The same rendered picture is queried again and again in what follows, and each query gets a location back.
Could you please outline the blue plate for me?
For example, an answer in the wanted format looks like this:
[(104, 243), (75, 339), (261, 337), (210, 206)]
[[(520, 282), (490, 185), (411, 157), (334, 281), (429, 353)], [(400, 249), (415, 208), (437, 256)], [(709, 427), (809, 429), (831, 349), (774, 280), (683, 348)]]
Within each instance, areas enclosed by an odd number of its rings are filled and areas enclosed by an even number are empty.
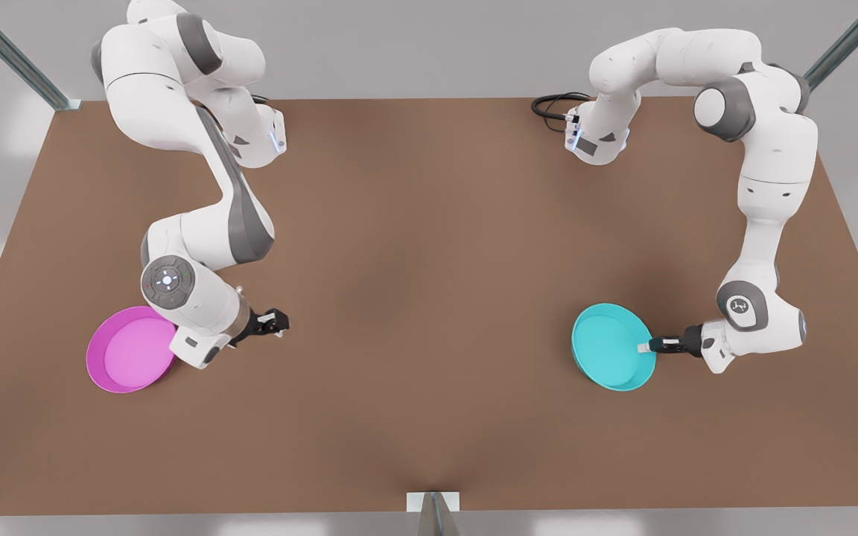
[(636, 315), (620, 305), (596, 303), (576, 318), (571, 349), (576, 366), (593, 383), (616, 392), (644, 386), (656, 366), (656, 353), (640, 351), (651, 339)]

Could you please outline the pink plate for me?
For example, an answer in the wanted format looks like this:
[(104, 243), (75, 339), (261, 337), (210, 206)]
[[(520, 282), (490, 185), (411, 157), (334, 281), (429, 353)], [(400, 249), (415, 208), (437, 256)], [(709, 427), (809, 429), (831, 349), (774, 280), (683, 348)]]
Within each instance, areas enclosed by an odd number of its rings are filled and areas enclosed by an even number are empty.
[(176, 326), (153, 308), (129, 307), (109, 316), (86, 347), (86, 373), (111, 393), (130, 393), (155, 383), (176, 356), (169, 345)]

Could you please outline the silver frame post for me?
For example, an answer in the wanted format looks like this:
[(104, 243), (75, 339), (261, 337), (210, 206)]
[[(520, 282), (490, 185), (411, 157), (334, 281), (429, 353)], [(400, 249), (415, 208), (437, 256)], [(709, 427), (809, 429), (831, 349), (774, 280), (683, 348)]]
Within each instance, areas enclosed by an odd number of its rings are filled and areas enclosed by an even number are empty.
[(37, 65), (0, 30), (0, 59), (54, 111), (78, 111), (82, 101), (68, 98)]
[(808, 68), (804, 79), (813, 92), (858, 48), (858, 17), (847, 30)]
[(417, 536), (462, 536), (453, 516), (460, 509), (457, 491), (406, 493), (406, 512), (419, 513)]

